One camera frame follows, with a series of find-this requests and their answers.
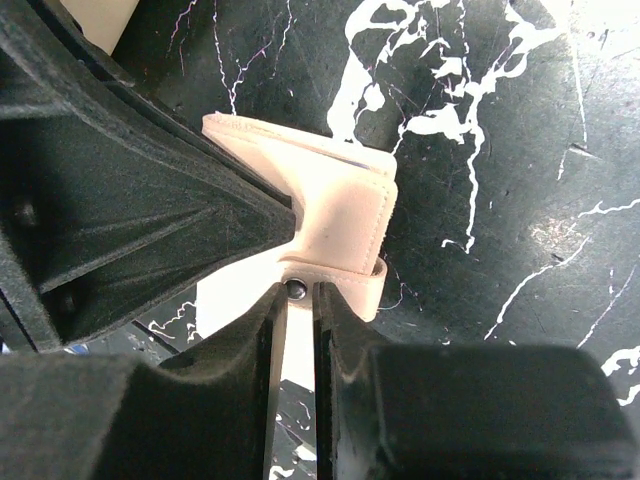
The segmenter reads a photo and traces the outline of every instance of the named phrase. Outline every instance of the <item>beige object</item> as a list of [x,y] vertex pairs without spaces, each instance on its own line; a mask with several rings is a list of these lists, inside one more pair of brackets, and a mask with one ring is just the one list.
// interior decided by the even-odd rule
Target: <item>beige object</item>
[[396,161],[386,152],[232,115],[205,116],[202,132],[290,195],[297,225],[288,244],[198,284],[196,329],[207,337],[274,282],[302,280],[306,297],[289,302],[283,378],[313,390],[313,284],[335,283],[360,318],[373,320],[387,273],[378,253],[398,193]]
[[61,0],[84,36],[111,55],[138,0]]

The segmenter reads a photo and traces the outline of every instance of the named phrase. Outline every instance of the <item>black plastic part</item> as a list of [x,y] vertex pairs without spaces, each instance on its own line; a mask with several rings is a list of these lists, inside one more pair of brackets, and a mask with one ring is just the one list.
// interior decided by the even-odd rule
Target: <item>black plastic part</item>
[[13,350],[95,338],[292,238],[286,197],[138,92],[58,2],[30,3],[0,3],[0,335]]
[[0,477],[267,478],[286,308],[272,287],[164,371],[124,356],[0,357]]
[[637,445],[586,354],[392,345],[315,288],[319,478],[633,477]]

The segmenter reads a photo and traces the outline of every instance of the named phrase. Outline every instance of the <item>black marble countertop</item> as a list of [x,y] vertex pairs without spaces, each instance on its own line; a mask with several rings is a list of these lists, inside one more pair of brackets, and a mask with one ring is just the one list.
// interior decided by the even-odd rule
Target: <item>black marble countertop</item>
[[[640,433],[639,20],[625,0],[141,0],[114,58],[194,128],[221,111],[394,152],[376,328],[582,348]],[[144,321],[178,349],[188,295]]]

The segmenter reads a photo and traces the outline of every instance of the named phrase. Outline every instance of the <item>marble surface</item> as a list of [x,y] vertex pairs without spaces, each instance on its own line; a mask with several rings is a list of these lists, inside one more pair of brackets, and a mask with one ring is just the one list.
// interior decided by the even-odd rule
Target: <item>marble surface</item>
[[376,328],[584,349],[640,433],[639,21],[625,0],[141,0],[114,57],[195,128],[394,152]]

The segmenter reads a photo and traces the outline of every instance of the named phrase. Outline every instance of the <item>beige leather wallet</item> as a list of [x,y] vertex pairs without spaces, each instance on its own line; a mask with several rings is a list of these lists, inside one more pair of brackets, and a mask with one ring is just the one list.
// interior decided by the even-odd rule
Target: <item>beige leather wallet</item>
[[380,246],[397,198],[389,153],[270,123],[216,113],[204,135],[291,196],[295,238],[229,265],[198,285],[198,331],[213,331],[246,312],[275,282],[299,279],[308,294],[290,309],[310,309],[315,282],[335,283],[365,321],[376,315],[385,263]]

